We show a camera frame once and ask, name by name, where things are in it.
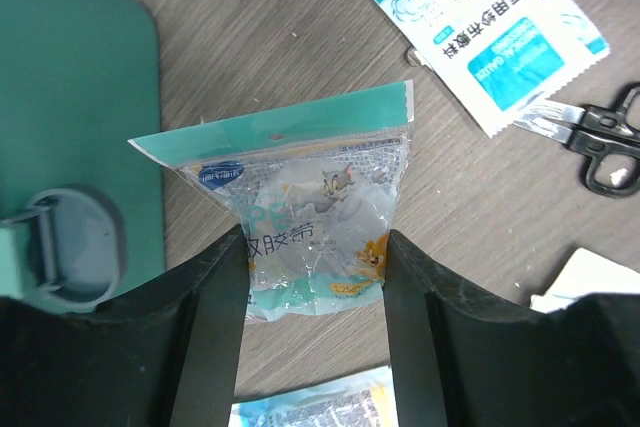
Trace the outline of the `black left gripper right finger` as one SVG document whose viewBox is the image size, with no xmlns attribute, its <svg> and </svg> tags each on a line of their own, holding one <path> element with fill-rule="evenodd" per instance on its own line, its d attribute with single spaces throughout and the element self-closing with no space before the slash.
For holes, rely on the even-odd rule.
<svg viewBox="0 0 640 427">
<path fill-rule="evenodd" d="M 639 422 L 635 295 L 590 294 L 539 313 L 392 231 L 383 297 L 402 426 Z"/>
</svg>

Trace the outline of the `white gauze pad stack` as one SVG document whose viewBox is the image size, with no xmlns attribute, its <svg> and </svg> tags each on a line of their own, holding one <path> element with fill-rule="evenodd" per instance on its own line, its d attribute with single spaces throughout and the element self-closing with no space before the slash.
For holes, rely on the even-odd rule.
<svg viewBox="0 0 640 427">
<path fill-rule="evenodd" d="M 639 273 L 585 248 L 577 249 L 551 286 L 530 298 L 531 310 L 551 313 L 590 294 L 639 294 Z"/>
</svg>

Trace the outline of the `clear bag blue bandages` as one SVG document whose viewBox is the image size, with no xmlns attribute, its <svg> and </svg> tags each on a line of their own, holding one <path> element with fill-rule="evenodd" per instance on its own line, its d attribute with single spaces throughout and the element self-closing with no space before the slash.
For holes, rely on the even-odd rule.
<svg viewBox="0 0 640 427">
<path fill-rule="evenodd" d="M 409 81 L 137 137 L 131 145 L 233 214 L 249 321 L 377 302 L 407 169 Z"/>
</svg>

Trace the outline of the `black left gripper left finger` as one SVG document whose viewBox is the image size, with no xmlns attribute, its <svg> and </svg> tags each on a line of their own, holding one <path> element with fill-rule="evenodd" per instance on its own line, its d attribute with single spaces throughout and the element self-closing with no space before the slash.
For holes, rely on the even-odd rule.
<svg viewBox="0 0 640 427">
<path fill-rule="evenodd" d="M 86 314 L 1 301 L 5 426 L 225 426 L 248 301 L 246 242 L 194 258 Z"/>
</svg>

